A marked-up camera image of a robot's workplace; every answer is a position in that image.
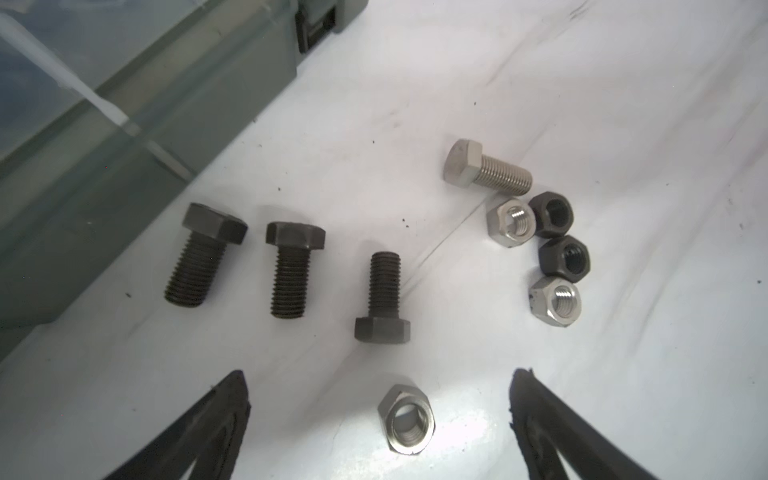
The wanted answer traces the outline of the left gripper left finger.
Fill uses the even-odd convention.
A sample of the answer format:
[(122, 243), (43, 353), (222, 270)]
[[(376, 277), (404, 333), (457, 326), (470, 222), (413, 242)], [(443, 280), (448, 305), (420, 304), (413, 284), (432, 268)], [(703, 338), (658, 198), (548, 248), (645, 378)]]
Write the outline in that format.
[(110, 479), (229, 479), (250, 416), (244, 373), (226, 375)]

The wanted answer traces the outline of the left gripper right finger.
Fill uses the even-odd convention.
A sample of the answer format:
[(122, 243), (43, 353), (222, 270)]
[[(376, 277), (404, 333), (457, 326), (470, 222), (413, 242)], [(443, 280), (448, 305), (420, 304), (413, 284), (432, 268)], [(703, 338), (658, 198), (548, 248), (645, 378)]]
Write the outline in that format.
[(568, 463), (582, 479), (651, 479), (541, 383), (517, 369), (509, 389), (511, 428), (531, 479), (566, 479)]

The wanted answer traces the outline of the large silver hex nut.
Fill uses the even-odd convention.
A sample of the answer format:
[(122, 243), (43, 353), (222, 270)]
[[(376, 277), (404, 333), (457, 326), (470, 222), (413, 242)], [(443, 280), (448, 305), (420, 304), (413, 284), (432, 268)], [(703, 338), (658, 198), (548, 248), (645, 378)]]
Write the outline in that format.
[(427, 395), (415, 386), (394, 385), (378, 406), (389, 448), (401, 455), (418, 455), (432, 440), (435, 415)]

